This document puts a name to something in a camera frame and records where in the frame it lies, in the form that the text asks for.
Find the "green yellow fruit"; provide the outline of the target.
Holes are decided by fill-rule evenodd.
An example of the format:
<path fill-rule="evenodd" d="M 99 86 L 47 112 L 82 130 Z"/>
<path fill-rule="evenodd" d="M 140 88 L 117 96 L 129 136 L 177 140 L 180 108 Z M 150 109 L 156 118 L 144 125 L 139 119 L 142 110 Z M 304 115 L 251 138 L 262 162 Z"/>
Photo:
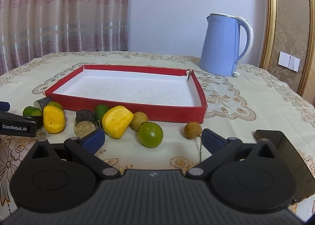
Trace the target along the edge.
<path fill-rule="evenodd" d="M 52 107 L 56 107 L 56 108 L 58 108 L 60 110 L 63 110 L 62 105 L 60 103 L 58 103 L 58 102 L 55 102 L 55 101 L 49 102 L 47 104 L 47 106 L 52 106 Z"/>

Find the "red shallow box tray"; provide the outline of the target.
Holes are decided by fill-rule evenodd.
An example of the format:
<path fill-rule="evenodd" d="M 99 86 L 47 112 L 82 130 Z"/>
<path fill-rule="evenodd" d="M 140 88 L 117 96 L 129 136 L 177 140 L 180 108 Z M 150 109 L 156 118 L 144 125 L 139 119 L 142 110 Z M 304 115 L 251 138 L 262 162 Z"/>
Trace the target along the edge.
<path fill-rule="evenodd" d="M 161 122 L 201 124 L 207 110 L 204 91 L 194 71 L 188 69 L 88 64 L 44 94 L 66 110 L 122 105 Z"/>

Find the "cream embroidered tablecloth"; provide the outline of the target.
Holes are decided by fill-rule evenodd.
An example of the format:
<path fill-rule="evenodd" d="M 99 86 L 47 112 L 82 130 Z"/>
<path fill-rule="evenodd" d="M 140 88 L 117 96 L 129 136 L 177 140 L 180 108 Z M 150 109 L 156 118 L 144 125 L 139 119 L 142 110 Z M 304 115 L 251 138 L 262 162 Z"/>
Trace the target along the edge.
<path fill-rule="evenodd" d="M 214 76 L 202 71 L 197 63 L 199 59 L 185 56 L 165 56 L 135 52 L 77 52 L 53 53 L 36 58 L 1 76 L 1 101 L 9 101 L 14 113 L 22 114 L 24 107 L 44 97 L 46 89 L 69 75 L 75 69 L 87 64 L 135 65 L 161 68 L 180 68 L 194 70 L 206 96 L 207 110 L 202 128 L 210 128 L 217 134 L 227 137 L 236 136 L 245 142 L 255 142 L 257 129 L 271 129 L 284 132 L 301 155 L 303 162 L 314 176 L 314 107 L 296 94 L 286 83 L 278 80 L 267 71 L 253 65 L 241 64 L 237 71 L 240 76 Z M 17 139 L 3 136 L 1 139 L 1 221 L 16 211 L 17 207 L 9 190 L 13 172 L 37 139 L 49 139 L 51 143 L 63 142 L 74 135 L 75 112 L 66 111 L 67 126 L 64 132 L 53 135 L 42 129 L 35 138 Z M 181 135 L 184 124 L 160 124 L 164 131 L 164 140 L 156 149 L 142 146 L 135 140 L 135 132 L 127 129 L 121 140 L 108 138 L 97 156 L 122 172 L 130 169 L 181 169 L 186 173 L 197 164 L 200 139 L 186 140 Z M 249 221 L 220 214 L 218 208 L 207 207 L 205 215 L 214 220 L 202 221 L 200 214 L 196 218 L 183 215 L 201 211 L 206 200 L 205 194 L 194 197 L 189 204 L 177 203 L 171 197 L 166 203 L 166 219 L 158 214 L 156 208 L 145 203 L 146 195 L 128 188 L 118 200 L 109 200 L 105 211 L 109 211 L 113 224 L 214 224 L 216 218 L 225 218 L 221 224 L 273 224 L 273 221 Z M 127 214 L 118 207 L 121 197 L 139 196 L 139 205 L 127 203 Z"/>

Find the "dark sugarcane piece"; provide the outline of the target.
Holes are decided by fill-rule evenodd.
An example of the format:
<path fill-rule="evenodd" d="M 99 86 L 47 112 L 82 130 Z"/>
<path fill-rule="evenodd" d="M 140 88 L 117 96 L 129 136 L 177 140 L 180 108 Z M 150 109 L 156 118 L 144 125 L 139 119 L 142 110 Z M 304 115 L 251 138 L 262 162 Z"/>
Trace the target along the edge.
<path fill-rule="evenodd" d="M 43 111 L 44 107 L 46 107 L 50 102 L 52 102 L 52 98 L 51 97 L 44 97 L 41 98 L 39 100 L 36 100 L 33 104 L 33 106 L 37 109 L 40 109 L 41 111 Z"/>
<path fill-rule="evenodd" d="M 78 138 L 83 138 L 97 129 L 94 113 L 88 109 L 76 112 L 74 132 Z"/>

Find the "brown longan fruit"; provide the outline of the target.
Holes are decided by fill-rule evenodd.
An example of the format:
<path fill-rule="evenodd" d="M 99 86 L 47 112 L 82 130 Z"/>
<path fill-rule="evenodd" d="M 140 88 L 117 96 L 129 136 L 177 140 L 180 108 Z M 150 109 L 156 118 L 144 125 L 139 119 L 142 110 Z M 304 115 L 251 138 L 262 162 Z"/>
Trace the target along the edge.
<path fill-rule="evenodd" d="M 194 140 L 195 138 L 201 136 L 202 128 L 197 122 L 190 122 L 184 127 L 184 136 L 186 139 Z"/>

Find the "yellow pepper chunk large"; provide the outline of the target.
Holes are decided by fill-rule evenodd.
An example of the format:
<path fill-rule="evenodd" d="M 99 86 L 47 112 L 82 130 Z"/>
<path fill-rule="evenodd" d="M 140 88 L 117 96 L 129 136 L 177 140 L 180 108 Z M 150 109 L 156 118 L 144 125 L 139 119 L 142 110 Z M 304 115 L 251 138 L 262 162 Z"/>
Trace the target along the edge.
<path fill-rule="evenodd" d="M 134 114 L 130 110 L 119 105 L 104 114 L 101 124 L 107 135 L 113 139 L 120 139 L 133 118 Z"/>

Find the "light blue electric kettle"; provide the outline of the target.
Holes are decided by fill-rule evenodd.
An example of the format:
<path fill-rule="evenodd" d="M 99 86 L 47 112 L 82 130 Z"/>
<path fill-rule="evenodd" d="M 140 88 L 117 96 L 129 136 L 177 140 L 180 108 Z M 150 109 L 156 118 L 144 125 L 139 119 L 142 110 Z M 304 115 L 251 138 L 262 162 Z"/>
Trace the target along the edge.
<path fill-rule="evenodd" d="M 235 76 L 237 64 L 248 55 L 254 42 L 252 24 L 243 17 L 211 13 L 207 17 L 207 32 L 203 43 L 199 67 L 218 76 Z M 239 52 L 240 29 L 246 32 L 246 46 Z"/>

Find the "black smartphone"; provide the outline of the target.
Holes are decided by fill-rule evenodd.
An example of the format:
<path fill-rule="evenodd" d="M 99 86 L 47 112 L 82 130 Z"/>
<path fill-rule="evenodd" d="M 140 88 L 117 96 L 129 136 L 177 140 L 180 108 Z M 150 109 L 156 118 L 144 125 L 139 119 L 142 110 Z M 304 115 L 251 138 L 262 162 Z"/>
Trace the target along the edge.
<path fill-rule="evenodd" d="M 296 181 L 296 193 L 292 203 L 299 203 L 314 195 L 314 177 L 298 151 L 283 132 L 258 129 L 255 131 L 254 137 L 256 141 L 260 139 L 270 140 L 290 169 Z"/>

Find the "yellow mango fruit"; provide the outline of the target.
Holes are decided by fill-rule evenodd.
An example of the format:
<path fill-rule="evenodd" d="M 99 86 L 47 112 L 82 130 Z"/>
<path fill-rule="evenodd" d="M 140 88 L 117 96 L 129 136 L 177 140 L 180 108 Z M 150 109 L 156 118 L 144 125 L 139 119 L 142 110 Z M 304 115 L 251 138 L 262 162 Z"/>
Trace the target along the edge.
<path fill-rule="evenodd" d="M 57 107 L 47 105 L 43 109 L 43 125 L 48 133 L 62 132 L 66 126 L 64 112 Z"/>

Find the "gold ornate frame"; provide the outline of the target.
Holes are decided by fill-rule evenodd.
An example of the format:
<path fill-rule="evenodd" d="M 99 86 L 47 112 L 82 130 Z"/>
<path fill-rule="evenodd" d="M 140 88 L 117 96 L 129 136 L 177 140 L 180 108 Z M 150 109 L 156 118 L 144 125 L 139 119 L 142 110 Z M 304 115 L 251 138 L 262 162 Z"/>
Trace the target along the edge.
<path fill-rule="evenodd" d="M 300 59 L 297 71 L 278 64 L 280 52 Z M 314 0 L 267 0 L 259 66 L 314 103 Z"/>

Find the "green round tomato fruit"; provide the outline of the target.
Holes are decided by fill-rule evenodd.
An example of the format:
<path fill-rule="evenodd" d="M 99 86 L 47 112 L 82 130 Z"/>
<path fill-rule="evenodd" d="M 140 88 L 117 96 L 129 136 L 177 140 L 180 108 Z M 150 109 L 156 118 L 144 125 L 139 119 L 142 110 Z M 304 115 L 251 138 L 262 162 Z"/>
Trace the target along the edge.
<path fill-rule="evenodd" d="M 144 122 L 138 130 L 140 143 L 148 148 L 156 148 L 163 140 L 163 129 L 153 122 Z"/>

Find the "white wall switch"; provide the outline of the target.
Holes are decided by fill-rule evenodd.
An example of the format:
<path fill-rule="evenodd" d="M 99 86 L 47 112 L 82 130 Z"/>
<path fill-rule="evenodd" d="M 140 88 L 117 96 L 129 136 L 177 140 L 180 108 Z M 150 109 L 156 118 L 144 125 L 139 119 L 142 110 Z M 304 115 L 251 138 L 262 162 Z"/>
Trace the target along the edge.
<path fill-rule="evenodd" d="M 294 72 L 299 70 L 300 59 L 285 52 L 279 53 L 278 65 L 288 68 Z"/>

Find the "pink floral curtain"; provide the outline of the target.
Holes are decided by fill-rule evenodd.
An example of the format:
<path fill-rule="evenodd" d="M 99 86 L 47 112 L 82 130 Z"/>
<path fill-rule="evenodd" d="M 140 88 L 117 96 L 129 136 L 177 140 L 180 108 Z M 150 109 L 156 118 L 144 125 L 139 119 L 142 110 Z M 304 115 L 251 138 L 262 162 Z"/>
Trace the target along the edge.
<path fill-rule="evenodd" d="M 56 52 L 128 48 L 128 0 L 1 0 L 1 73 Z"/>

